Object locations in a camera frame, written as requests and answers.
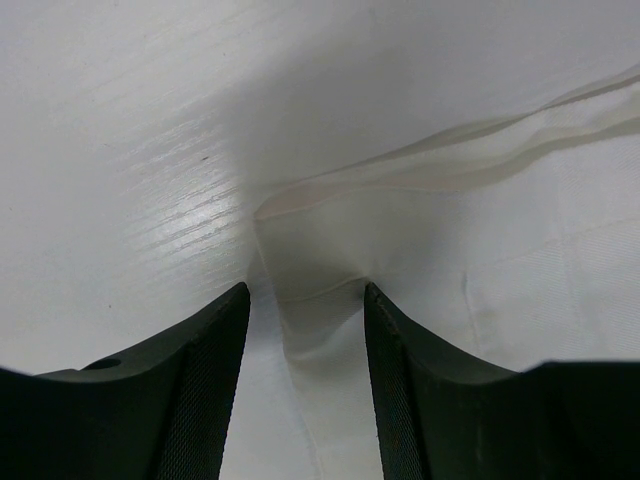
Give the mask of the white pleated skirt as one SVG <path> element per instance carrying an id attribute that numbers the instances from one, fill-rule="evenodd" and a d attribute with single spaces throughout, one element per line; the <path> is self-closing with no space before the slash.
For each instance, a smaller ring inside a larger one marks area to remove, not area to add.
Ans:
<path id="1" fill-rule="evenodd" d="M 462 352 L 524 371 L 639 359 L 639 71 L 291 175 L 255 94 L 229 100 L 251 147 L 247 273 L 280 333 L 248 349 L 226 479 L 383 475 L 364 333 L 374 283 Z"/>

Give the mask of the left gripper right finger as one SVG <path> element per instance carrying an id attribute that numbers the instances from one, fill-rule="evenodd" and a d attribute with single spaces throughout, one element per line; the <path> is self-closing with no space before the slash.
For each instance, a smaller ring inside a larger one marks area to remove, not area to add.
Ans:
<path id="1" fill-rule="evenodd" d="M 364 327 L 385 478 L 638 477 L 637 363 L 514 372 L 419 325 L 374 284 Z"/>

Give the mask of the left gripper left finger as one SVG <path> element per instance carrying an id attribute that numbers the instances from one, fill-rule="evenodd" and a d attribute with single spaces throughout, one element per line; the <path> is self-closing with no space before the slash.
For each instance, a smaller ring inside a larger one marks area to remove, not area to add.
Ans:
<path id="1" fill-rule="evenodd" d="M 215 479 L 245 347 L 237 284 L 186 320 L 79 370 L 1 373 L 5 479 Z"/>

